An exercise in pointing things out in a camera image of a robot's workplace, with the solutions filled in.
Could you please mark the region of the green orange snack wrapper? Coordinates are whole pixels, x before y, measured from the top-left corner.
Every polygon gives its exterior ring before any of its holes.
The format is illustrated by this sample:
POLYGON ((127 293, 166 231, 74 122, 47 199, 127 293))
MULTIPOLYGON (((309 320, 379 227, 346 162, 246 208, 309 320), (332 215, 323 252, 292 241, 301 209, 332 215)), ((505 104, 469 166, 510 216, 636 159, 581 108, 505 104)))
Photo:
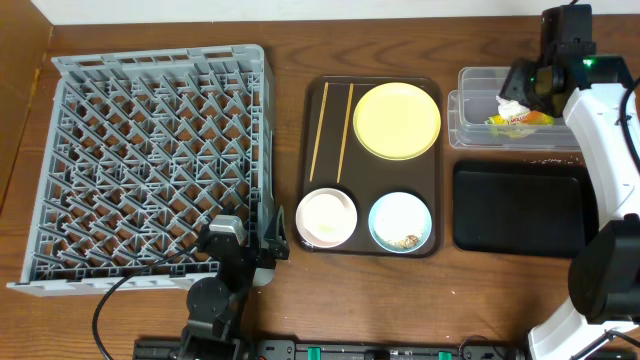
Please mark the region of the green orange snack wrapper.
POLYGON ((524 138, 534 134, 537 127, 553 126, 555 119, 541 112, 531 111, 507 119, 494 115, 487 119, 486 124, 493 136, 524 138))

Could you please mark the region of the white tissue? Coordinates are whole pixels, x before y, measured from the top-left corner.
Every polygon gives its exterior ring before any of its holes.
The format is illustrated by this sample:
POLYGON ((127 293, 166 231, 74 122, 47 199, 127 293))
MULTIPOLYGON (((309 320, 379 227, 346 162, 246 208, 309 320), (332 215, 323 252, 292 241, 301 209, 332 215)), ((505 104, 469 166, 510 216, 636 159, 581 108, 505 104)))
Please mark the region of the white tissue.
POLYGON ((497 96, 496 100, 498 102, 498 113, 505 120, 526 115, 530 112, 529 108, 515 100, 503 99, 500 96, 497 96))

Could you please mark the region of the light blue bowl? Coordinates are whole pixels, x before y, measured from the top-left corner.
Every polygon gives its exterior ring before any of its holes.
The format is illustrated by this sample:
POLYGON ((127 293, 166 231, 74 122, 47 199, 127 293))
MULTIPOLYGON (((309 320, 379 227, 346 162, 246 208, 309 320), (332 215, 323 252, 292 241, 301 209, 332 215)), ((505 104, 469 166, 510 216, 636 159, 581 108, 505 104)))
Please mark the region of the light blue bowl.
POLYGON ((435 234, 430 209, 419 197, 407 192, 391 192, 380 197, 371 207, 367 221, 373 240, 394 254, 415 252, 435 234), (419 236, 420 243, 409 251, 398 249, 395 243, 407 235, 419 236))

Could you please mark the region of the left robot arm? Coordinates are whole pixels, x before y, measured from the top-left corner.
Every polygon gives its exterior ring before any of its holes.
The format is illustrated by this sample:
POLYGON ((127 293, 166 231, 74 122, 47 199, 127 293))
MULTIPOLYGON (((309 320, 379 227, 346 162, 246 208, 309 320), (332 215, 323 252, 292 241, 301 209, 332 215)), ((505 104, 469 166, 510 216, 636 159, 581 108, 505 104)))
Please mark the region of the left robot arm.
POLYGON ((242 220, 227 205, 201 227, 196 249, 218 262, 215 276, 188 291, 187 324, 176 359, 253 359, 255 347, 241 323, 251 289, 269 284, 279 260, 289 257, 284 210, 271 218, 263 238, 253 243, 242 220))

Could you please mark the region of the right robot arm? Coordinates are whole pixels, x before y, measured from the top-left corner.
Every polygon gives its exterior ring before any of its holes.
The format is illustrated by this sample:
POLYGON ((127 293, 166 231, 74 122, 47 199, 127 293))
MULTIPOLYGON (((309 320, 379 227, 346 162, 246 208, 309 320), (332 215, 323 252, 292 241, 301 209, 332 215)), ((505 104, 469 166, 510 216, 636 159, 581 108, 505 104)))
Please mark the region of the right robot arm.
POLYGON ((560 117, 573 133, 596 196, 599 230, 571 262, 568 299, 527 337, 534 360, 585 359, 639 326, 639 86, 624 59, 599 55, 592 8, 545 10, 537 60, 515 61, 499 93, 560 117))

